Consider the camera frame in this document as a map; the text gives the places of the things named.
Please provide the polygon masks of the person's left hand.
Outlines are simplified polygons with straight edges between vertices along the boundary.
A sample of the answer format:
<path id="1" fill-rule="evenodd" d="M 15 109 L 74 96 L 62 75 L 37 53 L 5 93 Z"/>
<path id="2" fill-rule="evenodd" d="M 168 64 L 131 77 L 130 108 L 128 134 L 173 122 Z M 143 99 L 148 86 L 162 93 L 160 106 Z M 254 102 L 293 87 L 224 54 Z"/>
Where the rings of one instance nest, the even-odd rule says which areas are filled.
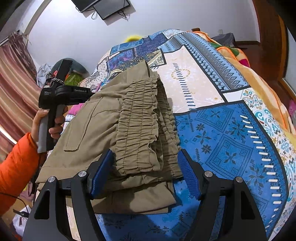
<path id="1" fill-rule="evenodd" d="M 65 122 L 64 114 L 67 113 L 67 111 L 68 111 L 68 107 L 66 106 L 63 110 L 63 114 L 55 118 L 55 126 L 49 129 L 50 136 L 55 140 L 58 140 L 61 136 L 61 133 L 63 130 L 62 125 Z M 33 119 L 31 136 L 35 143 L 38 142 L 38 138 L 39 138 L 40 122 L 45 116 L 48 115 L 48 113 L 49 113 L 49 109 L 39 109 Z"/>

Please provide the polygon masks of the orange jacket sleeve forearm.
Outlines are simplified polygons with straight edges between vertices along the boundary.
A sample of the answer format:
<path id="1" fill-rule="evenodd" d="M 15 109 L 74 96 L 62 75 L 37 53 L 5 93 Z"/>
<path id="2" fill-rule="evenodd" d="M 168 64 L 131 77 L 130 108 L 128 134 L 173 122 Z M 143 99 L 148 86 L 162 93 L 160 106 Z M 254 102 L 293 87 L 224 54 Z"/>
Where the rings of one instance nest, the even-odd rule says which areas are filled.
<path id="1" fill-rule="evenodd" d="M 45 155 L 37 152 L 31 133 L 19 139 L 1 163 L 1 215 L 15 203 L 44 159 Z"/>

